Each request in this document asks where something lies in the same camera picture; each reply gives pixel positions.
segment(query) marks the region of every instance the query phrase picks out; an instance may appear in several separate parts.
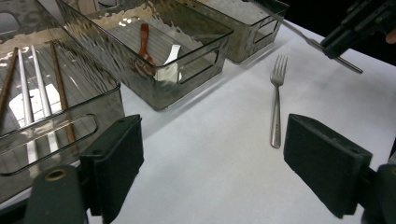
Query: chopstick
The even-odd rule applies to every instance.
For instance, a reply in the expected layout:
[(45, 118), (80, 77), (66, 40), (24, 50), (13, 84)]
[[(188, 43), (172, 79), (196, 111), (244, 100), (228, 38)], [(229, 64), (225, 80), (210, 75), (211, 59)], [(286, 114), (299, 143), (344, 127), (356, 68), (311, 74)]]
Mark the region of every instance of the chopstick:
[(0, 124), (3, 122), (3, 114), (6, 108), (6, 101), (8, 97), (9, 87), (11, 86), (12, 76), (14, 74), (15, 62), (17, 61), (18, 48), (12, 52), (11, 62), (7, 70), (6, 79), (3, 84), (3, 89), (0, 93)]
[[(30, 102), (30, 94), (29, 89), (27, 88), (27, 80), (26, 75), (24, 72), (24, 65), (23, 65), (23, 58), (21, 54), (21, 50), (18, 49), (18, 57), (20, 60), (20, 75), (21, 75), (21, 89), (22, 89), (22, 100), (23, 100), (23, 113), (24, 113), (24, 121), (25, 125), (29, 125), (33, 122), (33, 112), (32, 112), (32, 105)], [(26, 145), (27, 148), (27, 159), (30, 163), (37, 161), (37, 151), (35, 140), (30, 141)], [(29, 169), (30, 176), (32, 178), (38, 175), (38, 167), (33, 166)]]
[[(61, 69), (59, 68), (58, 56), (56, 54), (55, 44), (53, 43), (53, 41), (50, 41), (50, 48), (52, 52), (53, 65), (55, 68), (56, 83), (58, 84), (58, 91), (61, 98), (61, 107), (62, 110), (66, 110), (68, 108), (68, 103), (67, 103), (66, 93), (64, 91), (64, 81), (62, 80)], [(70, 144), (76, 142), (76, 136), (74, 133), (73, 125), (69, 124), (65, 128), (66, 128), (66, 135), (68, 142)], [(73, 155), (78, 154), (77, 147), (72, 147), (71, 151)]]
[[(37, 55), (35, 53), (35, 46), (32, 45), (31, 50), (33, 55), (33, 61), (35, 63), (35, 76), (37, 77), (38, 89), (40, 90), (41, 104), (43, 106), (44, 117), (47, 117), (52, 115), (52, 112), (50, 110), (50, 101), (47, 95), (46, 87), (44, 86), (43, 77), (41, 75), (40, 66), (38, 64)], [(58, 150), (59, 145), (58, 145), (58, 140), (56, 139), (55, 132), (48, 133), (48, 139), (49, 139), (50, 152), (52, 153)], [(60, 156), (59, 154), (56, 154), (52, 158), (59, 160)]]

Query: fork head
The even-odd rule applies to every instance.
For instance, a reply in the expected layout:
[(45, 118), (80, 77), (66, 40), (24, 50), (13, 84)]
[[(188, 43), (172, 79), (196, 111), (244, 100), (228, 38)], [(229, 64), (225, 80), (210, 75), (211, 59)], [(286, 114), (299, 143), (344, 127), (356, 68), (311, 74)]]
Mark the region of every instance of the fork head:
[(283, 80), (285, 79), (286, 66), (288, 65), (288, 57), (283, 55), (278, 55), (274, 65), (274, 70), (271, 75), (271, 82), (276, 86), (283, 85)]

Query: gray translucent container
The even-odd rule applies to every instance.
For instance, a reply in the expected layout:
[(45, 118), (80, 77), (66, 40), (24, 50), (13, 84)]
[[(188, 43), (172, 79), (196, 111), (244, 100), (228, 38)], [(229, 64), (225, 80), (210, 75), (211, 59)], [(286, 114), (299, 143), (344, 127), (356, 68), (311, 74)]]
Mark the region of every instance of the gray translucent container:
[[(120, 82), (111, 76), (59, 26), (38, 2), (1, 1), (2, 17), (10, 30), (0, 34), (0, 87), (4, 89), (12, 52), (23, 52), (34, 122), (25, 125), (20, 64), (13, 72), (0, 130), (0, 203), (28, 189), (34, 177), (50, 167), (71, 164), (114, 121), (124, 117)], [(59, 87), (49, 41), (55, 43), (68, 107), (60, 106)], [(43, 117), (31, 45), (49, 96), (52, 115)], [(72, 127), (73, 137), (67, 137)], [(48, 134), (55, 132), (58, 150), (50, 152)], [(29, 161), (28, 145), (35, 142), (38, 160)]]
[[(78, 1), (57, 3), (72, 36), (155, 110), (219, 74), (233, 33), (176, 0), (120, 1), (88, 15), (78, 11)], [(147, 50), (155, 65), (138, 54), (142, 23), (149, 26)], [(165, 63), (173, 45), (181, 46), (177, 58)], [(172, 78), (160, 77), (171, 70)]]
[[(264, 10), (242, 0), (177, 0), (197, 12), (233, 28), (227, 58), (243, 63), (275, 41), (280, 23)], [(288, 5), (276, 0), (262, 0), (265, 8), (284, 18)]]

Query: white chopstick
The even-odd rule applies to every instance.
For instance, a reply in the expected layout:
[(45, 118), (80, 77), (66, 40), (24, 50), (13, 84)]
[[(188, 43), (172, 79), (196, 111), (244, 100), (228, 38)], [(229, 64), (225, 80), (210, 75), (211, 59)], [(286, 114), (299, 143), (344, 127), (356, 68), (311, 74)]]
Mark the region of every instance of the white chopstick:
[[(25, 125), (29, 125), (33, 122), (33, 113), (32, 113), (32, 105), (30, 102), (30, 94), (29, 89), (27, 88), (27, 80), (24, 72), (23, 66), (23, 58), (21, 54), (21, 50), (18, 49), (18, 58), (20, 62), (20, 74), (21, 74), (21, 88), (22, 88), (22, 100), (23, 100), (23, 113), (24, 113), (24, 121)], [(37, 161), (37, 151), (35, 149), (35, 140), (30, 141), (26, 145), (27, 148), (27, 160), (30, 163)], [(34, 166), (29, 169), (30, 176), (36, 177), (38, 175), (38, 167)]]
[[(50, 101), (47, 95), (46, 87), (44, 86), (43, 76), (41, 75), (41, 70), (38, 64), (37, 55), (35, 54), (35, 47), (33, 45), (31, 46), (31, 50), (32, 50), (33, 60), (35, 62), (35, 76), (37, 77), (38, 89), (40, 90), (41, 104), (43, 106), (44, 117), (47, 117), (52, 115), (52, 111), (50, 110)], [(56, 139), (55, 132), (49, 133), (48, 138), (49, 138), (50, 152), (52, 153), (58, 150), (59, 145)], [(54, 155), (52, 158), (59, 159), (59, 155)]]

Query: white tabletop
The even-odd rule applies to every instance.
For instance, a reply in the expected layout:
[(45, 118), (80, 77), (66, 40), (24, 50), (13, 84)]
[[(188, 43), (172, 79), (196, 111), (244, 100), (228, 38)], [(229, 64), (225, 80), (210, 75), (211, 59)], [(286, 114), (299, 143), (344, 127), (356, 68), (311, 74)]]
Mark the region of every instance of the white tabletop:
[[(274, 149), (270, 74), (278, 54), (289, 65), (280, 88), (282, 147)], [(283, 158), (293, 113), (371, 151), (372, 169), (387, 163), (396, 136), (396, 67), (354, 50), (343, 57), (364, 73), (282, 26), (270, 51), (249, 63), (226, 61), (219, 76), (162, 112), (122, 87), (126, 115), (143, 118), (145, 162), (114, 223), (360, 223), (360, 206), (355, 216), (333, 216)]]

